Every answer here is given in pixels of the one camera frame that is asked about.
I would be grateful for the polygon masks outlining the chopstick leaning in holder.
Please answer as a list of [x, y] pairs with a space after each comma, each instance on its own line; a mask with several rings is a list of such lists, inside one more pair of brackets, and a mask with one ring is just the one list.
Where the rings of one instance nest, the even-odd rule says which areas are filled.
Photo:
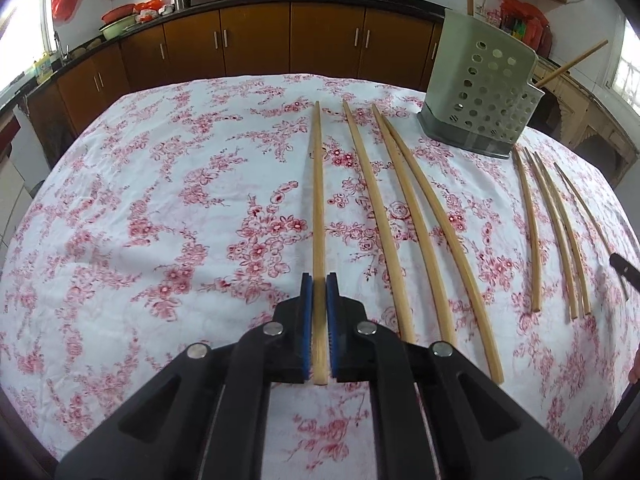
[[587, 51], [582, 52], [582, 54], [578, 55], [578, 57], [574, 58], [574, 60], [571, 60], [570, 62], [567, 62], [564, 65], [561, 65], [559, 68], [557, 68], [553, 72], [548, 73], [548, 75], [544, 76], [544, 78], [542, 78], [540, 81], [536, 82], [535, 87], [536, 88], [544, 87], [546, 84], [548, 84], [548, 82], [550, 82], [553, 79], [558, 78], [559, 76], [565, 74], [572, 67], [574, 67], [575, 65], [579, 64], [580, 62], [582, 62], [586, 58], [589, 58], [591, 55], [595, 54], [596, 52], [598, 52], [599, 50], [601, 50], [602, 48], [604, 48], [607, 45], [608, 45], [608, 40], [607, 39], [601, 40], [600, 42], [595, 44], [593, 47], [588, 49]]

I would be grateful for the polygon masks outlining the green basin red lid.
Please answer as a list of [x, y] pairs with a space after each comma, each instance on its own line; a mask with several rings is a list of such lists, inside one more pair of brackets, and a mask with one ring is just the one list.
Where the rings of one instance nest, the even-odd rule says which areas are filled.
[[133, 3], [118, 6], [102, 16], [103, 26], [100, 33], [106, 41], [117, 38], [127, 27], [136, 24], [136, 16]]

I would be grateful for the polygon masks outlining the red plastic bag on wall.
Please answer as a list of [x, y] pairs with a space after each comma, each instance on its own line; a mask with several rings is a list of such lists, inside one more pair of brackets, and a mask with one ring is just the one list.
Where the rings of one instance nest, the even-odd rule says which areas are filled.
[[74, 14], [79, 0], [51, 0], [52, 18], [55, 22], [67, 22]]

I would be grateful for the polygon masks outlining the wooden side cabinet right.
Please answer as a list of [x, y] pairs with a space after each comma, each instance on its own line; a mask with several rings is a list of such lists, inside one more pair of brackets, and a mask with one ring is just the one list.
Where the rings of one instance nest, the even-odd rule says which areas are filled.
[[529, 127], [582, 156], [616, 188], [639, 155], [627, 131], [570, 72], [545, 84], [542, 91]]

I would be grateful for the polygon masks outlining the yellow bottle by sink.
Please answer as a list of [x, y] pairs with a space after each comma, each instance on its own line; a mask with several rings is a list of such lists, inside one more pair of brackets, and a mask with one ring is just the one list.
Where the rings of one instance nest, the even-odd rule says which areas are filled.
[[35, 62], [35, 76], [37, 84], [43, 84], [53, 74], [52, 58], [49, 53], [45, 53], [40, 60]]

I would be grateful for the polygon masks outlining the red bags right counter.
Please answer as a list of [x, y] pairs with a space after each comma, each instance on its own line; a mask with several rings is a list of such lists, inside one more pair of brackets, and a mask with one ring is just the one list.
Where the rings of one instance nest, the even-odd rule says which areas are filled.
[[500, 29], [548, 58], [553, 36], [548, 18], [536, 6], [520, 0], [501, 0]]

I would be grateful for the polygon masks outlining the brown kitchen cabinet row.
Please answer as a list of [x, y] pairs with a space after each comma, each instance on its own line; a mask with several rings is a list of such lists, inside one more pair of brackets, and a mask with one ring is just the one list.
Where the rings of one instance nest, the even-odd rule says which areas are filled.
[[26, 99], [41, 142], [76, 138], [129, 92], [224, 76], [315, 74], [423, 90], [442, 20], [364, 6], [253, 3], [153, 25], [89, 53]]

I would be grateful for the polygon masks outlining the floral white red tablecloth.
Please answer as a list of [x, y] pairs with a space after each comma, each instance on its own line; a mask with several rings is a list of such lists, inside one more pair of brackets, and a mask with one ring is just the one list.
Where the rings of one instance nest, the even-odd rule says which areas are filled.
[[[314, 103], [323, 143], [326, 268], [368, 315], [397, 325], [355, 142], [378, 182], [416, 339], [439, 335], [410, 209], [376, 121], [405, 141], [444, 207], [483, 296], [503, 388], [584, 452], [638, 361], [639, 296], [608, 251], [639, 258], [626, 212], [595, 166], [532, 128], [518, 139], [535, 211], [541, 311], [514, 159], [426, 136], [420, 93], [312, 75], [205, 79], [128, 94], [81, 133], [1, 253], [1, 474], [49, 479], [58, 461], [188, 344], [230, 344], [295, 296], [312, 263]], [[558, 245], [525, 156], [558, 187], [592, 313], [572, 321]]]

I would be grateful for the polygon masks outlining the grey perforated utensil holder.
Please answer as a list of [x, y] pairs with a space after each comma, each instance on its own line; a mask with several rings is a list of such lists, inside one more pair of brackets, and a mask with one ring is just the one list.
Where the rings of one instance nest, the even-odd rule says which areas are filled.
[[478, 18], [447, 10], [418, 119], [424, 133], [476, 154], [507, 158], [544, 92], [537, 55]]

